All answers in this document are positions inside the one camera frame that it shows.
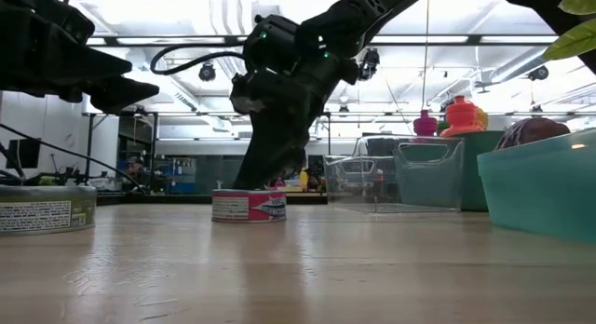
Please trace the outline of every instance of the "camera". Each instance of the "camera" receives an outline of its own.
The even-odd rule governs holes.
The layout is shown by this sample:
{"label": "camera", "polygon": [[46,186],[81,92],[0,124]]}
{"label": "camera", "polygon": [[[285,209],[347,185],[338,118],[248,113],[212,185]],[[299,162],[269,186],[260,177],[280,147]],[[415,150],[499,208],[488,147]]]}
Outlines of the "camera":
{"label": "camera", "polygon": [[198,71],[198,78],[204,82],[210,82],[215,79],[215,68],[213,68],[213,62],[205,62]]}
{"label": "camera", "polygon": [[381,63],[381,57],[376,48],[367,48],[364,58],[359,65],[358,80],[368,81],[376,74],[376,66]]}
{"label": "camera", "polygon": [[530,78],[531,81],[542,81],[547,79],[548,77],[549,69],[547,69],[547,67],[545,66],[538,67],[528,74],[528,78]]}

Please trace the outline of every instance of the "pink can label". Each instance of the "pink can label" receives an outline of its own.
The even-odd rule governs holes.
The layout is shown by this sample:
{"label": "pink can label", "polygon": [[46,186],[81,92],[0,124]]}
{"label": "pink can label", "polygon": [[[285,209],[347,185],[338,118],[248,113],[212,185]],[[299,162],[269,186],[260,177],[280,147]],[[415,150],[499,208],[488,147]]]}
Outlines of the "pink can label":
{"label": "pink can label", "polygon": [[213,218],[264,222],[286,218],[286,195],[279,191],[217,190],[213,192]]}

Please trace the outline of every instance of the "red bottle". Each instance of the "red bottle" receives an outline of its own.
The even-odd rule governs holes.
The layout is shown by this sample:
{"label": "red bottle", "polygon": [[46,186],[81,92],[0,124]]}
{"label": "red bottle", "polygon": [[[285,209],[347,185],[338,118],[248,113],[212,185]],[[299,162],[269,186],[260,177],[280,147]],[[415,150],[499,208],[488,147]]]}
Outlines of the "red bottle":
{"label": "red bottle", "polygon": [[420,118],[413,121],[413,131],[420,137],[432,137],[437,132],[437,118],[428,116],[428,110],[420,112]]}
{"label": "red bottle", "polygon": [[464,96],[456,96],[455,102],[445,109],[445,121],[451,127],[441,132],[441,137],[483,130],[476,120],[476,105],[466,101]]}

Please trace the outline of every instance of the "table surface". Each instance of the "table surface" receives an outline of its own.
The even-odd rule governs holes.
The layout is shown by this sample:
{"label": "table surface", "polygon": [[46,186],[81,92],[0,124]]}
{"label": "table surface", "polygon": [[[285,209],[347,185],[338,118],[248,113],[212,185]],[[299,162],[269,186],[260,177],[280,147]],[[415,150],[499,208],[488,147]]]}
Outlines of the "table surface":
{"label": "table surface", "polygon": [[0,237],[0,323],[596,323],[596,246],[486,214],[114,206],[95,229]]}

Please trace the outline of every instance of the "tin can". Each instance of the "tin can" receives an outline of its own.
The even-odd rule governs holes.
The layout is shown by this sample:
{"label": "tin can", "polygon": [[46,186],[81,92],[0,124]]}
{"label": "tin can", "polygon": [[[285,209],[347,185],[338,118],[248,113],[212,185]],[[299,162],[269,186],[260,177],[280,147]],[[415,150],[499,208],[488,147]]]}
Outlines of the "tin can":
{"label": "tin can", "polygon": [[93,187],[0,186],[0,236],[33,236],[95,226]]}
{"label": "tin can", "polygon": [[286,193],[214,190],[211,220],[222,223],[271,223],[286,220]]}

